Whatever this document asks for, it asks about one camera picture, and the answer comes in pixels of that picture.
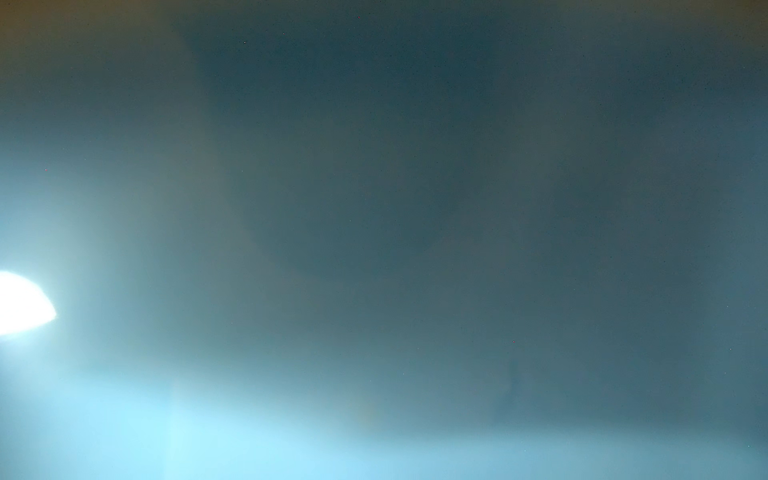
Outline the blue textured mug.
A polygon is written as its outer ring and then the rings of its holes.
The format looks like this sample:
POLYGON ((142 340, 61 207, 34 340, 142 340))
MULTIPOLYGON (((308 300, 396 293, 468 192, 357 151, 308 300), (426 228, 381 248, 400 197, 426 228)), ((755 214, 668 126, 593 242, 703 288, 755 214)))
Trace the blue textured mug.
POLYGON ((5 479, 763 479, 763 1, 5 1, 5 479))

